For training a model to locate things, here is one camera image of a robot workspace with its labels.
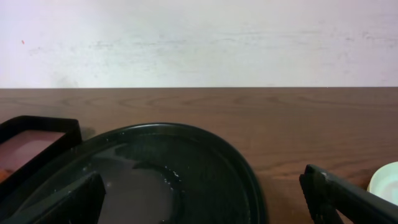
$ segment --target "white wall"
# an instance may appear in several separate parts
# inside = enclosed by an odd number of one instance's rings
[[[147,86],[398,86],[398,1],[0,1],[0,88]]]

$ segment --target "wood grain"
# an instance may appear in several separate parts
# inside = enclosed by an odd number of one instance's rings
[[[0,109],[0,122],[76,118],[85,138],[158,121],[207,129],[255,170],[270,223],[312,222],[298,181],[307,164],[366,188],[398,161],[398,88],[0,90]]]

